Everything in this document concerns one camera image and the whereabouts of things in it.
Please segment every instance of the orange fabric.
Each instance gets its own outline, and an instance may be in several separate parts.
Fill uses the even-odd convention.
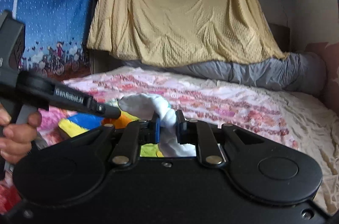
[[[111,119],[111,118],[105,118],[101,121],[102,125],[105,124],[113,124],[116,129],[124,129],[128,123],[130,123],[132,120],[128,118],[126,115],[121,114],[119,119]]]

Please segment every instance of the crumpled white towel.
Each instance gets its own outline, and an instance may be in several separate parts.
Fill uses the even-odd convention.
[[[195,146],[191,144],[180,145],[176,136],[177,117],[174,109],[166,99],[157,94],[137,94],[124,96],[118,100],[118,106],[132,116],[150,120],[156,112],[160,117],[159,149],[165,157],[196,156]]]

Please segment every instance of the wooden headboard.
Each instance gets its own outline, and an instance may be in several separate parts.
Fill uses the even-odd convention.
[[[268,24],[279,48],[283,52],[289,52],[290,29],[283,25]]]

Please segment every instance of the round black cover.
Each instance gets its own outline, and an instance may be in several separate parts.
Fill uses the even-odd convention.
[[[20,195],[41,205],[67,204],[94,190],[105,167],[89,146],[43,149],[23,158],[14,168]]]
[[[229,172],[252,198],[281,205],[313,197],[322,180],[313,158],[274,143],[246,146],[231,162]]]

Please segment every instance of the green fabric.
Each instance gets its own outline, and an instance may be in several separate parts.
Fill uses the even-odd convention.
[[[159,151],[158,145],[146,144],[141,146],[140,156],[141,157],[157,157]]]

